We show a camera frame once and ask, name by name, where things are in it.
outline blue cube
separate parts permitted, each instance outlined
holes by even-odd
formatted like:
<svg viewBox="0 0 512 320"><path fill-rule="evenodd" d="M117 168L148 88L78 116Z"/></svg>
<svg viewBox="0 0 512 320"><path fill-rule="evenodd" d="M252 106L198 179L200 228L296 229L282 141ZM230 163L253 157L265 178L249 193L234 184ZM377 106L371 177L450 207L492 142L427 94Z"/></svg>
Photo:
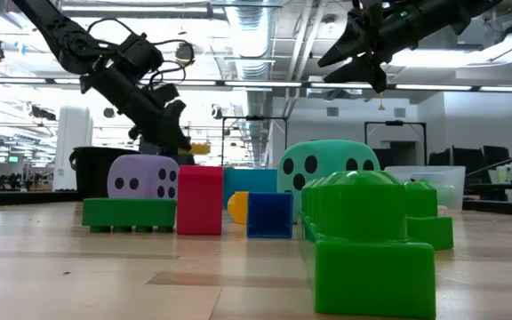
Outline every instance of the blue cube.
<svg viewBox="0 0 512 320"><path fill-rule="evenodd" d="M290 192L248 194L248 237L292 238L293 195Z"/></svg>

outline black trash bin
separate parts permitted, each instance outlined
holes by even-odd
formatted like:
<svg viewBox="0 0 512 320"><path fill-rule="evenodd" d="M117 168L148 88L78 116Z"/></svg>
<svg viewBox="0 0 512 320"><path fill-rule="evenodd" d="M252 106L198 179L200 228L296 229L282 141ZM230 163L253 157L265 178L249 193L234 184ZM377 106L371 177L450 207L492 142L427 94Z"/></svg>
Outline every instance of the black trash bin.
<svg viewBox="0 0 512 320"><path fill-rule="evenodd" d="M70 166L76 171L76 188L83 199L108 197L108 172L119 156L139 151L120 148L78 147L70 154Z"/></svg>

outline yellow block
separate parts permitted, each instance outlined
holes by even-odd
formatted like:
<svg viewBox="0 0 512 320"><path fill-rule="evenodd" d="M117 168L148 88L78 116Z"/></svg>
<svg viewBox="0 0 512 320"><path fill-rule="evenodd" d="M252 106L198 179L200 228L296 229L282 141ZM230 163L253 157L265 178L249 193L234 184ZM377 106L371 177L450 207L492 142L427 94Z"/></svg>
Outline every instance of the yellow block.
<svg viewBox="0 0 512 320"><path fill-rule="evenodd" d="M191 143L191 149L185 151L182 148L179 149L179 154L191 154L191 155L208 155L211 153L211 145L208 143Z"/></svg>
<svg viewBox="0 0 512 320"><path fill-rule="evenodd" d="M246 224L248 216L248 192L237 191L228 200L228 214L238 224Z"/></svg>

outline blue block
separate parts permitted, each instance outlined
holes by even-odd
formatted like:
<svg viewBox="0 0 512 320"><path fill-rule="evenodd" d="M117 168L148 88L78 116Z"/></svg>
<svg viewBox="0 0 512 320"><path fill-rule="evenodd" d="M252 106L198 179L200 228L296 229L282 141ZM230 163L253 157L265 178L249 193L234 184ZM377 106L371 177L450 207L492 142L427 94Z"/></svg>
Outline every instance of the blue block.
<svg viewBox="0 0 512 320"><path fill-rule="evenodd" d="M293 195L289 192L248 194L248 237L292 238Z"/></svg>
<svg viewBox="0 0 512 320"><path fill-rule="evenodd" d="M277 169L225 169L222 205L237 191L276 192Z"/></svg>

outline doorway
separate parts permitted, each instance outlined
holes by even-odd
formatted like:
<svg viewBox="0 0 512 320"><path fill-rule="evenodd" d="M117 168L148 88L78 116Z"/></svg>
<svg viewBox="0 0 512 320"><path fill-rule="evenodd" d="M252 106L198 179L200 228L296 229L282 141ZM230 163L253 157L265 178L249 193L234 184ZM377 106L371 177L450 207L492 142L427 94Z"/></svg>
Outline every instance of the doorway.
<svg viewBox="0 0 512 320"><path fill-rule="evenodd" d="M417 165L416 142L390 141L392 165Z"/></svg>

